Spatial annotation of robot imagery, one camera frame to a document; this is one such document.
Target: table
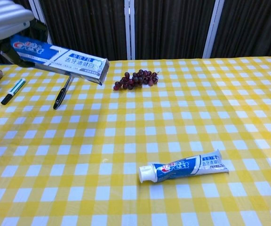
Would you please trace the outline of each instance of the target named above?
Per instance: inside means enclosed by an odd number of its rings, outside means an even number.
[[[0,224],[271,225],[271,57],[113,61],[103,86],[0,65]],[[153,87],[113,91],[125,71]],[[219,149],[230,173],[140,183]]]

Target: red grapes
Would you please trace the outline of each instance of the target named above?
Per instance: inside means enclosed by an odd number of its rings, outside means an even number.
[[[142,84],[153,86],[153,84],[157,83],[159,80],[157,75],[158,74],[155,72],[152,73],[151,71],[143,71],[140,69],[138,73],[133,72],[132,78],[130,78],[130,74],[125,72],[124,77],[122,77],[120,81],[115,82],[113,90],[119,90],[120,87],[123,89],[133,89]]]

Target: green marker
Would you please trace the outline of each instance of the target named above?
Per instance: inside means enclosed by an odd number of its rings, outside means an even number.
[[[26,83],[26,79],[20,79],[17,84],[8,92],[5,98],[2,100],[2,105],[6,105],[9,100],[19,91],[19,89]]]

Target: white cap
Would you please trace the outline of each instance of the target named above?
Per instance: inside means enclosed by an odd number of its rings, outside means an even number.
[[[141,183],[145,180],[151,180],[153,182],[157,182],[158,180],[152,165],[139,167],[139,177]]]

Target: blue packaging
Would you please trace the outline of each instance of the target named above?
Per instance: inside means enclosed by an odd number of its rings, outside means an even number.
[[[100,85],[104,82],[109,68],[107,59],[50,45],[18,34],[10,38],[10,43],[20,58],[35,63],[35,68],[73,75]]]
[[[152,163],[148,166],[141,166],[139,177],[141,183],[145,180],[160,182],[166,179],[222,172],[229,172],[229,170],[222,163],[220,152],[217,150],[169,164]]]

